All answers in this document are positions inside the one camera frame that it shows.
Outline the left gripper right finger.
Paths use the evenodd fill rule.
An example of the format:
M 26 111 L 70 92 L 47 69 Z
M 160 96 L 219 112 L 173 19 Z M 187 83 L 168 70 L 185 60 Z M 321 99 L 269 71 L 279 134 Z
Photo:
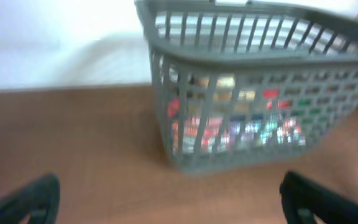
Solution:
M 358 204 L 289 170 L 280 184 L 282 210 L 288 224 L 358 223 Z

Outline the green lid jar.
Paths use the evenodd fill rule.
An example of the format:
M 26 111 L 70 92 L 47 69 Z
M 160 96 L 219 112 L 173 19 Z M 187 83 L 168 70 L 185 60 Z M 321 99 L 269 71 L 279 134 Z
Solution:
M 324 105 L 318 105 L 317 100 L 312 99 L 297 100 L 290 110 L 290 116 L 303 126 L 327 122 L 329 119 Z

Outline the grey plastic basket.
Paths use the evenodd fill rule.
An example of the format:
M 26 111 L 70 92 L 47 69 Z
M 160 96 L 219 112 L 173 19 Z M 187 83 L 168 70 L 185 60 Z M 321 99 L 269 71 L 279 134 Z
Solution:
M 149 47 L 152 86 L 163 146 L 188 174 L 296 157 L 310 151 L 358 106 L 358 21 L 278 2 L 136 1 Z M 327 122 L 303 126 L 305 146 L 271 144 L 216 152 L 230 120 L 244 126 L 317 100 Z M 194 153 L 182 153 L 184 122 L 200 118 Z M 201 152 L 207 120 L 223 117 L 213 152 Z M 178 152 L 172 123 L 178 121 Z

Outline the tissue multipack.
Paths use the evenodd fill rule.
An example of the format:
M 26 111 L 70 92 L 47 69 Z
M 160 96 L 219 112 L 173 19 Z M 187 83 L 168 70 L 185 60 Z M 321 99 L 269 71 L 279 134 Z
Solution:
M 266 147 L 271 144 L 306 145 L 305 135 L 294 117 L 285 119 L 281 114 L 274 114 L 269 119 L 262 120 L 261 116 L 256 116 L 242 126 L 245 118 L 245 116 L 238 116 L 230 120 L 221 135 L 220 145 L 216 147 L 216 152 L 220 153 L 233 149 L 243 150 L 250 147 Z M 223 117 L 221 116 L 211 117 L 207 120 L 204 135 L 201 138 L 201 152 L 208 154 L 213 152 L 214 142 L 219 134 L 222 121 Z M 200 118 L 197 116 L 192 116 L 184 122 L 182 153 L 194 153 L 199 124 Z M 172 123 L 171 135 L 173 138 L 172 151 L 176 153 L 179 150 L 177 120 Z

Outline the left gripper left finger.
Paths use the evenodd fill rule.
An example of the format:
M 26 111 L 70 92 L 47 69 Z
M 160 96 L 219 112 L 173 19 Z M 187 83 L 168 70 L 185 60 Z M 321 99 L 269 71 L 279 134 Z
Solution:
M 0 223 L 54 224 L 60 206 L 60 180 L 45 174 L 0 198 Z

